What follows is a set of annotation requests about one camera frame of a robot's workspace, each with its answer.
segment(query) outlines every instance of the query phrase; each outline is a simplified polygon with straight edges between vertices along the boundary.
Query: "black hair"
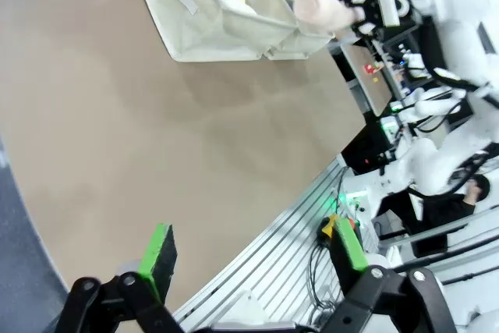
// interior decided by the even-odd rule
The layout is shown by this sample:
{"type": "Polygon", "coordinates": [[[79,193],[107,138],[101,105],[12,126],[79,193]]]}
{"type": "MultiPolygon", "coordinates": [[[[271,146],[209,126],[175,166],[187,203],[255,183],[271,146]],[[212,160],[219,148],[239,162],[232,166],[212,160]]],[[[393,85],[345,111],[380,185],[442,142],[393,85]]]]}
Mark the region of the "black hair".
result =
{"type": "Polygon", "coordinates": [[[478,201],[487,198],[490,192],[490,181],[484,175],[474,175],[473,179],[476,181],[476,185],[482,190],[478,196],[478,201]]]}

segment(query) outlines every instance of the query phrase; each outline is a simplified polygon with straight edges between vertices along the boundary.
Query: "gray floor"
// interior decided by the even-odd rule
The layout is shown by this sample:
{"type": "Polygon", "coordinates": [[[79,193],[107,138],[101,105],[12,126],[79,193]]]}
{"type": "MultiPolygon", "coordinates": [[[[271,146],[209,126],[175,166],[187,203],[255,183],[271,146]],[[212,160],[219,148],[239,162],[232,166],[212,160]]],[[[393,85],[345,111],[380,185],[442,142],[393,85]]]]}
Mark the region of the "gray floor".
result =
{"type": "Polygon", "coordinates": [[[19,195],[0,143],[0,331],[40,333],[62,309],[66,290],[19,195]]]}

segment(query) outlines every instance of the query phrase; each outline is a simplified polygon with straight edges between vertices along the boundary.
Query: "screw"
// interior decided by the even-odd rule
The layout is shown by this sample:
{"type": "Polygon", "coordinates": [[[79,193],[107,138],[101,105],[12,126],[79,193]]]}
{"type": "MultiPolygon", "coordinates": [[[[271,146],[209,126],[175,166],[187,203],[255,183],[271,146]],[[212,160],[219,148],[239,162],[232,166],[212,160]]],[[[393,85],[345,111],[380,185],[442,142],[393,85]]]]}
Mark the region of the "screw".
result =
{"type": "Polygon", "coordinates": [[[83,290],[90,290],[94,287],[94,283],[92,281],[87,281],[83,284],[83,290]]]}
{"type": "Polygon", "coordinates": [[[374,278],[382,278],[383,271],[381,269],[373,268],[371,269],[371,274],[374,278]]]}
{"type": "Polygon", "coordinates": [[[127,286],[133,285],[135,283],[135,278],[133,278],[133,276],[126,276],[123,283],[127,286]]]}
{"type": "Polygon", "coordinates": [[[416,271],[414,272],[414,278],[416,281],[424,281],[426,280],[426,277],[424,276],[424,273],[421,271],[416,271]]]}

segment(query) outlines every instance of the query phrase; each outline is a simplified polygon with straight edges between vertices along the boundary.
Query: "person in black clothing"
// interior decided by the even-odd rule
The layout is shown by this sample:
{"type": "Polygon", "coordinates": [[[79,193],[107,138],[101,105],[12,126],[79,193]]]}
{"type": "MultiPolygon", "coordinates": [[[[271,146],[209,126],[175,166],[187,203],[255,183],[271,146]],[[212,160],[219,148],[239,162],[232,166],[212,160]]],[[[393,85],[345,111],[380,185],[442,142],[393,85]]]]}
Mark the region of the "person in black clothing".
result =
{"type": "MultiPolygon", "coordinates": [[[[402,226],[407,230],[407,233],[417,234],[472,215],[475,212],[476,202],[485,199],[489,192],[489,180],[483,175],[474,175],[473,179],[468,181],[466,194],[453,194],[446,200],[423,201],[422,221],[416,218],[406,192],[384,198],[378,216],[392,211],[402,220],[402,226]]],[[[447,234],[457,232],[464,227],[465,225],[445,234],[412,243],[414,255],[425,257],[447,251],[447,234]]]]}

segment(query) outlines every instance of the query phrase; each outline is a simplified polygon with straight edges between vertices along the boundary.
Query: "metal frame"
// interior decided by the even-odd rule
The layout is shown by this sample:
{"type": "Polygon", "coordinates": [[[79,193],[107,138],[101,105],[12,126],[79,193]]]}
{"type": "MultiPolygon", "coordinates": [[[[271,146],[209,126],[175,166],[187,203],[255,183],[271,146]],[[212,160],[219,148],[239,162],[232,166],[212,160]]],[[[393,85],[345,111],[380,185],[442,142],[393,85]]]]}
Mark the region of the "metal frame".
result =
{"type": "MultiPolygon", "coordinates": [[[[307,263],[317,226],[332,213],[328,203],[336,194],[343,166],[342,158],[335,159],[289,209],[174,313],[185,331],[217,321],[247,291],[255,295],[270,321],[306,324],[314,309],[307,287],[307,263]]],[[[378,239],[372,225],[361,232],[365,250],[376,253],[378,239]]],[[[341,295],[326,252],[321,255],[316,289],[320,299],[341,295]]]]}

